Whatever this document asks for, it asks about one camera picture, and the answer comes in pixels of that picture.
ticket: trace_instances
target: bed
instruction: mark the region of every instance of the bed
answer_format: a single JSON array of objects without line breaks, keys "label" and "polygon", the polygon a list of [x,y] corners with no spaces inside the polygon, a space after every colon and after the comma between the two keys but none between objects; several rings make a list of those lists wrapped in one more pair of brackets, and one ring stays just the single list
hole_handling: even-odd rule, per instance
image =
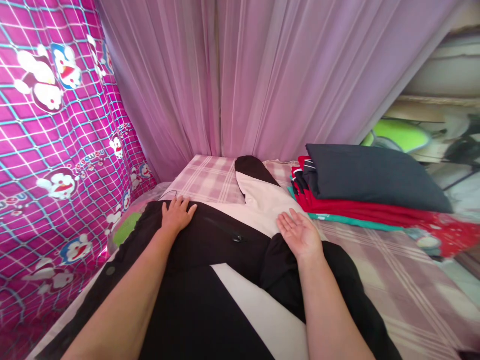
[{"label": "bed", "polygon": [[[193,201],[244,203],[235,159],[197,155],[166,190]],[[287,191],[291,166],[265,166]],[[457,350],[480,352],[480,311],[440,268],[403,232],[384,232],[315,220],[323,240],[352,257],[365,291],[382,315],[404,359],[459,359]],[[35,356],[75,316],[96,277],[29,355]]]}]

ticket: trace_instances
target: pink plaid sheet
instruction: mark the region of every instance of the pink plaid sheet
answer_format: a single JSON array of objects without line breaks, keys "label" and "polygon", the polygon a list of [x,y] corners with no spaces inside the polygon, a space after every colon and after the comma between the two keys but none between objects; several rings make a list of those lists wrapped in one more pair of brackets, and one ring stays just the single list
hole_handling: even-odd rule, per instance
[{"label": "pink plaid sheet", "polygon": [[[286,189],[291,166],[266,161]],[[235,159],[197,155],[168,188],[193,201],[245,203]],[[352,257],[365,291],[382,315],[402,357],[459,359],[456,350],[480,352],[480,311],[403,232],[384,232],[334,222],[316,225],[322,238]]]}]

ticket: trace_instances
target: person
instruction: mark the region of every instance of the person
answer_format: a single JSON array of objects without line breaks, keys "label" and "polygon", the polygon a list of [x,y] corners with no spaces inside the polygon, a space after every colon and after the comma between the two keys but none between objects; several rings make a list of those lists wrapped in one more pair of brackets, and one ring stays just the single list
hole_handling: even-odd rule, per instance
[{"label": "person", "polygon": [[[170,251],[198,208],[188,210],[189,202],[180,196],[170,206],[163,203],[161,228],[63,359],[138,359]],[[374,359],[349,313],[315,226],[293,209],[281,213],[276,223],[298,262],[310,359]]]}]

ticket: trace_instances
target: green object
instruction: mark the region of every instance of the green object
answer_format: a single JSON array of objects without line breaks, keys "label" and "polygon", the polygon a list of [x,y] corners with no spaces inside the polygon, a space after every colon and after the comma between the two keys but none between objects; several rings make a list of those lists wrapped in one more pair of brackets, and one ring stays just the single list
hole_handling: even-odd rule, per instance
[{"label": "green object", "polygon": [[374,136],[371,146],[397,150],[406,154],[423,149],[432,139],[430,134],[421,127],[401,120],[381,119],[371,134]]},{"label": "green object", "polygon": [[375,141],[375,135],[372,134],[372,132],[370,131],[368,133],[368,135],[365,137],[365,139],[363,139],[363,141],[361,142],[361,145],[366,146],[366,147],[370,147],[370,146],[372,146],[374,141]]},{"label": "green object", "polygon": [[[288,191],[290,192],[290,195],[295,199],[294,188],[292,186],[289,186]],[[379,222],[357,220],[351,217],[345,217],[345,216],[339,216],[339,215],[314,214],[310,212],[308,212],[307,214],[310,217],[310,219],[314,219],[314,220],[348,224],[348,225],[358,226],[360,228],[366,228],[366,229],[372,229],[372,230],[382,230],[382,231],[389,231],[389,232],[405,230],[403,227],[385,225]]]},{"label": "green object", "polygon": [[113,242],[120,246],[122,245],[125,240],[129,237],[132,231],[135,229],[135,225],[139,221],[140,217],[142,216],[139,212],[134,212],[132,215],[126,218],[120,228],[117,230],[115,236],[113,237]]}]

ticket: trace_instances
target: stack of clothes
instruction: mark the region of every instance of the stack of clothes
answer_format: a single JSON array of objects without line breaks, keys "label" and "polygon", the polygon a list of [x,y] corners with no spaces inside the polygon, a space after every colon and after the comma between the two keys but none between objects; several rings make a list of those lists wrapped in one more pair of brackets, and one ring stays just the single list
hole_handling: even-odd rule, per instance
[{"label": "stack of clothes", "polygon": [[308,144],[290,192],[312,219],[405,231],[431,256],[451,257],[480,241],[410,155],[379,147]]}]

